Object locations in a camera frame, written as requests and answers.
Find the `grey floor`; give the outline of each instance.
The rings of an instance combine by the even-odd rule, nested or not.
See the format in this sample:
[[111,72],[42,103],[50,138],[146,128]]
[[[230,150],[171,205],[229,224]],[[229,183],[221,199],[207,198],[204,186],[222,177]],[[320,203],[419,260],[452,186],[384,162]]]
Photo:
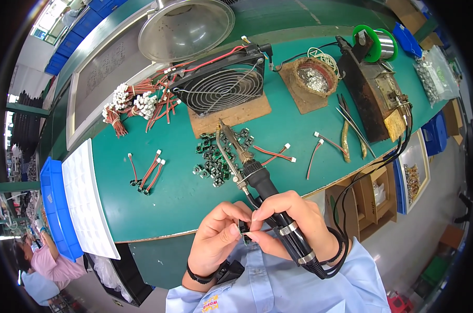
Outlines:
[[[407,291],[433,255],[453,217],[465,212],[457,194],[464,187],[464,151],[449,138],[430,164],[431,181],[409,215],[398,214],[362,245],[376,260],[387,291]],[[140,308],[116,305],[94,273],[74,280],[67,290],[90,312],[164,312],[167,290],[154,290]]]

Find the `white glove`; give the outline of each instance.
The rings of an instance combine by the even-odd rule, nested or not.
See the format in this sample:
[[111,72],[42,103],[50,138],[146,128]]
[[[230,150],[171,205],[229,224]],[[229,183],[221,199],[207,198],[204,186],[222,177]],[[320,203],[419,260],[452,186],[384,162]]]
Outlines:
[[44,227],[44,222],[43,222],[41,219],[37,219],[37,220],[35,221],[35,224],[37,225],[37,230],[38,230],[38,232],[40,232],[40,229],[41,229],[42,227]]

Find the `hair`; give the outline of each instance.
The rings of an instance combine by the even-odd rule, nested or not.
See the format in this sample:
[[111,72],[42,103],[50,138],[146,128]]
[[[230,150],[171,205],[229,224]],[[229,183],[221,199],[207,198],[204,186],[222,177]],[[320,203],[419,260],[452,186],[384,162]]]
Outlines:
[[25,256],[24,250],[17,242],[14,243],[14,255],[15,255],[15,260],[17,261],[17,266],[19,267],[19,269],[24,272],[29,271],[31,264],[28,260],[24,258]]

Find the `fingernail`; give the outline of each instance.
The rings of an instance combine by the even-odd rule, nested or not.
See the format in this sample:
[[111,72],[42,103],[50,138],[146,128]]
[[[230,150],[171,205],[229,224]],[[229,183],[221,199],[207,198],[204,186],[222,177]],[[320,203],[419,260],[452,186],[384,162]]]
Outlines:
[[261,210],[253,211],[252,212],[252,222],[257,221],[260,214],[261,214]]
[[232,235],[238,235],[240,234],[240,230],[238,229],[238,226],[236,226],[236,224],[232,224],[232,226],[229,228],[229,232],[232,234]]
[[252,232],[247,232],[245,233],[245,235],[247,235],[250,239],[252,239],[253,242],[259,242],[258,237]]

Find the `clear plastic bag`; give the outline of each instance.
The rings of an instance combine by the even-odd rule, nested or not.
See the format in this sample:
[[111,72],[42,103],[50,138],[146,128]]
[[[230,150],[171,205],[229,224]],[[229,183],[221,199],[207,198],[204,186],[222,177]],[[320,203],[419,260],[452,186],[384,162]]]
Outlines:
[[460,96],[459,86],[439,47],[433,46],[414,64],[421,79],[428,100],[433,104],[441,100],[450,100]]
[[111,264],[111,261],[107,257],[89,254],[94,261],[94,270],[99,275],[101,282],[104,286],[113,289],[114,291],[120,291],[122,297],[127,300],[128,303],[132,302],[132,297],[128,293],[127,289],[122,284],[122,281],[116,274],[115,268]]
[[382,183],[380,186],[374,182],[372,185],[374,188],[374,197],[376,198],[376,206],[379,204],[383,203],[384,200],[386,200],[386,191],[384,190],[384,183]]

